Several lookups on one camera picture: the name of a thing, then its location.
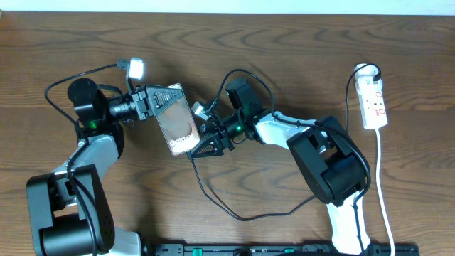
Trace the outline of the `white power strip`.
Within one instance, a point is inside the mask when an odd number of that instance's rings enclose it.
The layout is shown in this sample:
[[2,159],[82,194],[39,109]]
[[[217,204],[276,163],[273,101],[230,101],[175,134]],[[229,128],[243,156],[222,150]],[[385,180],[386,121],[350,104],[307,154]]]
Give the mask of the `white power strip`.
[[355,67],[355,90],[358,93],[363,127],[376,130],[388,124],[379,68],[367,63]]

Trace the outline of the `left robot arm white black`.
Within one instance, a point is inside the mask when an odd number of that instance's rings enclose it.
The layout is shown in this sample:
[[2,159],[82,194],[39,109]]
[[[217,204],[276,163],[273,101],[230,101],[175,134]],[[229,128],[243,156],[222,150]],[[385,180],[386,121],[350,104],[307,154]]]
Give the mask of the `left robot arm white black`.
[[184,98],[177,85],[142,85],[108,98],[104,85],[89,78],[73,81],[68,98],[79,119],[77,149],[48,174],[26,184],[36,255],[152,255],[137,232],[114,225],[102,177],[122,155],[122,123],[157,117]]

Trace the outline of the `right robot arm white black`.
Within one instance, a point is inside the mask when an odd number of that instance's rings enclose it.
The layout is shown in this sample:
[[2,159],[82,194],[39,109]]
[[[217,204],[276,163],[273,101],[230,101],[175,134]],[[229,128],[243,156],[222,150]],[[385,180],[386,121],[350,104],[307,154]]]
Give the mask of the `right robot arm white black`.
[[190,152],[190,160],[222,156],[225,149],[234,149],[233,140],[241,134],[289,150],[314,198],[326,204],[335,249],[366,255],[370,238],[362,199],[370,188],[370,167],[338,120],[296,119],[265,108],[245,78],[231,81],[225,90],[235,110],[229,117],[215,112],[215,102],[192,106],[192,112],[204,120],[200,128],[204,136]]

